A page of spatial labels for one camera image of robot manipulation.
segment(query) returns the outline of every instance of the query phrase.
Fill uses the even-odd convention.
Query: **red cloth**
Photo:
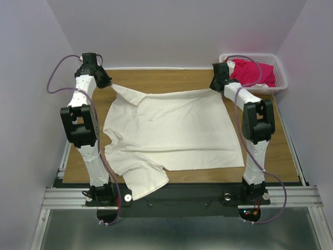
[[[258,67],[251,61],[233,59],[236,66],[230,78],[237,79],[241,85],[252,83],[258,80],[260,73]],[[274,67],[268,64],[258,63],[262,70],[262,78],[259,84],[266,83],[268,87],[275,87]]]

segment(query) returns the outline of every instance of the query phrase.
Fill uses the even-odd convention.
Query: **plastic laundry basket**
[[[286,75],[284,73],[284,70],[282,68],[282,65],[279,61],[279,59],[273,55],[273,54],[258,54],[258,53],[232,53],[232,54],[222,54],[219,57],[219,61],[223,62],[224,59],[227,56],[231,56],[231,55],[245,55],[248,56],[250,58],[252,58],[253,60],[259,62],[259,63],[264,63],[264,64],[269,64],[269,65],[273,65],[274,66],[274,75],[275,75],[275,85],[276,87],[246,87],[245,89],[247,89],[249,92],[251,92],[252,94],[256,94],[256,95],[272,95],[276,92],[278,92],[279,90],[283,90],[286,89],[288,87],[288,82],[287,82],[287,78]],[[242,57],[232,57],[231,59],[244,59],[247,60],[246,58],[242,58]]]

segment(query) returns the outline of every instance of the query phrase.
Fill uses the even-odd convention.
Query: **gray wall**
[[[333,1],[309,0],[278,57],[288,90],[277,95],[305,178],[317,184],[333,229]]]
[[[0,248],[30,249],[65,144],[59,108],[71,94],[50,96],[45,85],[72,49],[45,0],[2,1],[0,34]],[[69,60],[52,88],[75,84]]]
[[[306,0],[48,2],[74,52],[105,67],[210,67],[222,53],[276,53]]]

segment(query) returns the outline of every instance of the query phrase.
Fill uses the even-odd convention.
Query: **purple cable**
[[[252,158],[252,160],[254,161],[254,163],[258,166],[258,168],[259,168],[261,171],[263,171],[265,174],[267,174],[267,175],[269,175],[269,176],[273,176],[276,180],[278,180],[278,182],[281,184],[281,186],[282,186],[282,188],[283,188],[283,191],[284,191],[284,193],[285,193],[285,201],[284,201],[284,203],[283,203],[282,209],[280,210],[280,212],[279,212],[277,215],[275,215],[274,217],[272,217],[271,219],[268,219],[268,220],[259,221],[259,222],[250,222],[250,223],[252,223],[252,224],[265,224],[265,223],[268,223],[268,222],[271,222],[271,221],[277,219],[277,218],[283,213],[283,211],[285,210],[286,205],[287,205],[287,190],[286,190],[286,187],[285,187],[285,185],[283,184],[282,180],[281,180],[278,176],[276,176],[275,174],[273,174],[273,173],[269,173],[269,172],[266,172],[266,171],[264,170],[264,168],[260,166],[259,162],[254,158],[254,156],[253,156],[253,155],[251,154],[251,152],[249,151],[249,149],[248,149],[248,147],[247,147],[247,145],[246,145],[246,143],[245,143],[245,141],[244,141],[244,138],[243,138],[243,136],[242,136],[241,129],[240,129],[239,120],[238,120],[238,108],[237,108],[237,97],[238,97],[239,91],[240,91],[242,88],[246,87],[246,86],[251,86],[251,85],[255,85],[255,84],[259,83],[260,80],[261,80],[261,78],[262,78],[262,70],[261,70],[259,64],[258,64],[256,61],[254,61],[253,59],[251,59],[250,57],[242,56],[242,55],[232,55],[232,56],[228,56],[226,59],[229,59],[230,57],[243,57],[243,58],[246,58],[246,59],[252,61],[252,62],[258,67],[259,72],[260,72],[260,76],[259,76],[258,80],[256,80],[256,81],[253,82],[253,83],[247,83],[247,84],[244,84],[244,85],[242,85],[242,87],[240,87],[240,88],[237,90],[236,95],[235,95],[235,115],[236,115],[236,123],[237,123],[237,130],[238,130],[238,133],[239,133],[239,137],[240,137],[241,143],[243,144],[243,146],[244,146],[246,152],[249,154],[249,156]]]
[[[60,88],[60,89],[58,89],[58,90],[55,90],[55,91],[50,91],[50,90],[48,89],[49,86],[50,86],[50,83],[51,83],[51,80],[52,80],[53,75],[55,74],[55,72],[56,72],[57,69],[59,68],[60,64],[61,64],[66,58],[68,58],[68,57],[77,57],[77,58],[80,58],[80,57],[77,56],[77,55],[68,55],[68,56],[65,56],[63,59],[61,59],[60,62],[57,64],[57,66],[54,68],[54,70],[53,70],[53,72],[52,72],[50,78],[49,78],[48,81],[47,81],[46,92],[49,93],[49,94],[55,94],[55,93],[57,93],[57,92],[59,92],[59,91],[63,91],[63,90],[74,90],[74,91],[79,91],[79,92],[81,92],[81,93],[84,94],[84,95],[87,97],[87,99],[89,100],[90,105],[92,106],[92,108],[93,108],[93,110],[94,110],[94,114],[95,114],[96,120],[97,120],[97,122],[98,122],[98,116],[97,116],[96,106],[95,106],[95,104],[93,103],[93,100],[90,98],[90,96],[89,96],[86,92],[84,92],[84,91],[82,91],[82,90],[79,90],[79,89],[77,89],[77,88],[74,88],[74,87],[62,87],[62,88]],[[97,146],[98,146],[99,157],[100,157],[100,159],[101,159],[101,161],[102,161],[102,163],[103,163],[103,166],[104,166],[105,170],[106,170],[106,171],[111,175],[111,177],[113,178],[114,183],[116,184],[117,193],[118,193],[118,197],[119,197],[119,208],[118,208],[117,216],[115,217],[115,219],[114,219],[111,223],[108,223],[108,224],[104,223],[103,221],[100,221],[100,223],[102,223],[103,225],[110,226],[110,225],[115,224],[115,223],[118,221],[118,218],[119,218],[119,216],[120,216],[120,211],[121,211],[121,193],[120,193],[120,188],[119,188],[118,182],[117,182],[117,180],[116,180],[114,174],[113,174],[112,171],[109,169],[109,167],[108,167],[108,165],[106,164],[104,158],[102,157],[102,154],[100,153],[100,140],[98,140],[98,144],[97,144]]]

